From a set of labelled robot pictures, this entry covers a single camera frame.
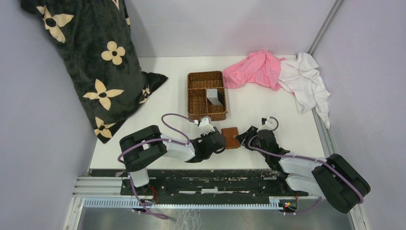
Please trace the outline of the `brown leather card holder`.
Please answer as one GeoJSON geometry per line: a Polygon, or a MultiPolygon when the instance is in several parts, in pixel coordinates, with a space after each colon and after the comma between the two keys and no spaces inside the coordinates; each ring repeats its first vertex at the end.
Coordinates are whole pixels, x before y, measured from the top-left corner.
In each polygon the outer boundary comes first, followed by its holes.
{"type": "Polygon", "coordinates": [[[221,129],[222,135],[226,138],[226,149],[238,149],[241,145],[237,139],[238,128],[237,127],[228,127],[221,129]]]}

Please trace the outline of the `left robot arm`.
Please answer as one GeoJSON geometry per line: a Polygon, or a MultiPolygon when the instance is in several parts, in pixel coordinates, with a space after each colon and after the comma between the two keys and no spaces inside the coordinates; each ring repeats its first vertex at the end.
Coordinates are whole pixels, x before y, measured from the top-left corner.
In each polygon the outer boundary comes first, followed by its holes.
{"type": "Polygon", "coordinates": [[[186,140],[170,138],[160,132],[156,125],[148,126],[120,140],[122,153],[118,161],[124,164],[132,188],[145,195],[151,188],[147,166],[161,157],[175,158],[187,163],[207,160],[213,153],[226,149],[226,138],[216,129],[200,137],[186,140]]]}

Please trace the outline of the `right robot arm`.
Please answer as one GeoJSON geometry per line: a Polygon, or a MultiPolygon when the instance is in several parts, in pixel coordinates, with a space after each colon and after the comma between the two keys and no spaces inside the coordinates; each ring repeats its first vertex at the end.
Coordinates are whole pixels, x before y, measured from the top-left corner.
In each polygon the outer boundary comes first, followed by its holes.
{"type": "Polygon", "coordinates": [[[276,188],[283,196],[306,192],[348,213],[371,191],[369,183],[339,154],[327,158],[298,155],[280,147],[272,130],[254,126],[235,139],[248,150],[259,152],[272,170],[282,174],[276,188]]]}

